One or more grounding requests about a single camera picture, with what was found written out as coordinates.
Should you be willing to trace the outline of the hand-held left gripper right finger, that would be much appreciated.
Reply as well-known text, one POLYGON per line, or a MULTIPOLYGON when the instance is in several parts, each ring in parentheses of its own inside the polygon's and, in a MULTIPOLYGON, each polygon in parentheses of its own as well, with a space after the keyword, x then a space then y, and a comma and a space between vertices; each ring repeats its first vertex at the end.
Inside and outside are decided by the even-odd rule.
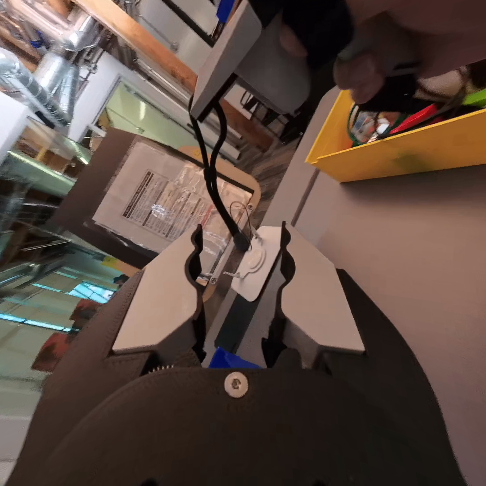
POLYGON ((363 355, 361 339, 335 265, 293 226, 282 223, 282 285, 276 310, 284 320, 283 344, 303 363, 324 352, 363 355))

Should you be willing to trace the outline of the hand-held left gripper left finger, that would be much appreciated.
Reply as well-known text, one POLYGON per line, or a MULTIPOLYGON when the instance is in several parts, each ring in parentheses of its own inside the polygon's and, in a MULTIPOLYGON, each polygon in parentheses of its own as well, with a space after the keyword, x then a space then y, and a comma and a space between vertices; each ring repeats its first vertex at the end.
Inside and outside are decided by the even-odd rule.
POLYGON ((148 352, 162 366, 200 366, 206 354, 202 290, 203 229, 192 225, 142 271, 112 345, 115 356, 148 352))

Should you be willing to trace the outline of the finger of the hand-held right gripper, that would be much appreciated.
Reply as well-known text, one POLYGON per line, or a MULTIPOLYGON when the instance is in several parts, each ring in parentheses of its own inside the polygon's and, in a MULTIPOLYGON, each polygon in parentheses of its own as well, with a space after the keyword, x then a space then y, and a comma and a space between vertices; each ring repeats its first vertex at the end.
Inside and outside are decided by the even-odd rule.
POLYGON ((190 107, 192 118, 203 122, 224 97, 261 33, 262 24, 251 4, 241 1, 199 70, 190 107))

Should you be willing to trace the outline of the blue plastic bin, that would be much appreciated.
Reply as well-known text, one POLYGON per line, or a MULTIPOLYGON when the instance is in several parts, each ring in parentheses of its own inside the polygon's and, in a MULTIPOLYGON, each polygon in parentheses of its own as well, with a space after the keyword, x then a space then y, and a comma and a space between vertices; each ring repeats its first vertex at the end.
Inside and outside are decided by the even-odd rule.
POLYGON ((217 347, 208 365, 209 369, 261 369, 260 366, 217 347))

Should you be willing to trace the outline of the red toy block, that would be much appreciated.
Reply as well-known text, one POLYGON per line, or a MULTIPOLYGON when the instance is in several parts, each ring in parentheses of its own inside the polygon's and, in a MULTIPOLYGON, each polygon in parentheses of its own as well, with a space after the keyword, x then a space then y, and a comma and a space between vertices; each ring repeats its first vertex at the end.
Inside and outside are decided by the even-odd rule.
POLYGON ((389 134, 395 135, 402 132, 406 132, 411 129, 416 129, 424 123, 428 123, 435 119, 438 115, 440 105, 437 103, 430 104, 422 110, 410 115, 396 128, 392 129, 389 134))

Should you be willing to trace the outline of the yellow plastic bin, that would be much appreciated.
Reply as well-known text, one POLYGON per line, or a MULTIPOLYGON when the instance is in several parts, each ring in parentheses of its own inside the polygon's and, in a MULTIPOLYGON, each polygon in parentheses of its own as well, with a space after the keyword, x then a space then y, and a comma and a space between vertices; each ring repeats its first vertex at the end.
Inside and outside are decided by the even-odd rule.
POLYGON ((306 159, 340 183, 485 164, 485 109, 352 148, 351 106, 340 91, 306 159))

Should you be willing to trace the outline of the person's right hand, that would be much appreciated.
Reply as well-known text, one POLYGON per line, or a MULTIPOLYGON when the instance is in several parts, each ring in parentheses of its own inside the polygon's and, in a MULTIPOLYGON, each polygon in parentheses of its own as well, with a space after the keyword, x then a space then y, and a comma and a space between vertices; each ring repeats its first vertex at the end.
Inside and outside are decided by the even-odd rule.
MULTIPOLYGON (((358 27, 380 14, 407 31, 416 49, 420 78, 445 74, 485 60, 485 1, 345 1, 358 27)), ((348 62, 337 60, 333 77, 361 105, 384 83, 381 60, 374 52, 348 62)))

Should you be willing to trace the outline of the black office chair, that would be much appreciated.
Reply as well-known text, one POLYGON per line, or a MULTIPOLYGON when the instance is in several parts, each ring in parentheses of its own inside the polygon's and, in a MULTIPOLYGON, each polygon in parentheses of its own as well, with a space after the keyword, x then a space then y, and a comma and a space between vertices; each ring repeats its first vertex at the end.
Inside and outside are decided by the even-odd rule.
POLYGON ((299 140, 303 136, 304 128, 302 128, 300 119, 301 107, 292 112, 277 113, 248 90, 245 90, 241 96, 240 105, 251 114, 251 120, 262 125, 282 144, 299 140))

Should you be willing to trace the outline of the white board stand base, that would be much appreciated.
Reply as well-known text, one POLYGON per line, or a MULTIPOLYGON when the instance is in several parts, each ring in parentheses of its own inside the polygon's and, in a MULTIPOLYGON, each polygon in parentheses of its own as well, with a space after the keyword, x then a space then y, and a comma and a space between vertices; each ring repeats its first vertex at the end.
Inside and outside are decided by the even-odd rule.
POLYGON ((248 302, 254 302, 280 252, 282 227, 263 226, 253 231, 249 249, 234 272, 224 271, 232 277, 231 288, 248 302))

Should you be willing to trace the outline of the black table mat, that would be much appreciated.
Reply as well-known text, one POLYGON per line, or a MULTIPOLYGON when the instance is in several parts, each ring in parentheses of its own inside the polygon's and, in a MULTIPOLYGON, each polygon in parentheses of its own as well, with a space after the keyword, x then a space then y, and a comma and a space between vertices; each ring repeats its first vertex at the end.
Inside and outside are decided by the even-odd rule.
POLYGON ((250 302, 237 294, 218 332, 214 345, 231 354, 236 354, 250 322, 258 308, 261 297, 250 302))

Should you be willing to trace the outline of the instruction sheet display board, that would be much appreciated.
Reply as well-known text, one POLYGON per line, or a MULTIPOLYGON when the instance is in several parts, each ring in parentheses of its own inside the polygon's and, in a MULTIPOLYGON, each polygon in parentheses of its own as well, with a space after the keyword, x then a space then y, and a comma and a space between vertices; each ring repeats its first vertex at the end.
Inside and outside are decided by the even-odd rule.
POLYGON ((233 252, 232 234, 208 194, 196 147, 182 150, 118 129, 107 135, 52 222, 122 264, 143 268, 200 225, 203 300, 233 252))

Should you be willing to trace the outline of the green plastic item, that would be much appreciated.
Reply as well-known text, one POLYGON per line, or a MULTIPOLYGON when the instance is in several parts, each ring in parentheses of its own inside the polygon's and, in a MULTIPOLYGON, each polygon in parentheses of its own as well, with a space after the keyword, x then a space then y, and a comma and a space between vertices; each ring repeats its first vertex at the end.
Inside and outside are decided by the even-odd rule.
POLYGON ((486 89, 471 93, 467 95, 462 101, 463 106, 472 106, 476 108, 485 108, 485 94, 486 89))

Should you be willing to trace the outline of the cluster of silver ducts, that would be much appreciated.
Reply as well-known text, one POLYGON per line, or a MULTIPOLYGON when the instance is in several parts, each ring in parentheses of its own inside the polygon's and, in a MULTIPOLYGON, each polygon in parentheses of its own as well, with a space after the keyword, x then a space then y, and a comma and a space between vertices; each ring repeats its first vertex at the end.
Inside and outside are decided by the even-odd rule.
POLYGON ((49 1, 1 1, 1 14, 27 24, 32 48, 46 48, 34 72, 1 48, 1 86, 21 94, 46 125, 68 127, 80 85, 76 57, 98 45, 102 27, 79 6, 64 17, 49 1))

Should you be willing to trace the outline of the wooden support post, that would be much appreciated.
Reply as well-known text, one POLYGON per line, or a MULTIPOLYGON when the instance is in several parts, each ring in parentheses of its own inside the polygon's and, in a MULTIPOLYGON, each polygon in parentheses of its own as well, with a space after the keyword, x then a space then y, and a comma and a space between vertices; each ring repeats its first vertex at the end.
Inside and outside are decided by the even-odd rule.
MULTIPOLYGON (((164 71, 188 94, 194 94, 197 75, 113 1, 75 1, 75 3, 109 31, 120 36, 144 59, 164 71)), ((220 105, 228 125, 250 145, 263 153, 271 148, 274 138, 266 130, 247 119, 225 99, 221 99, 220 105)))

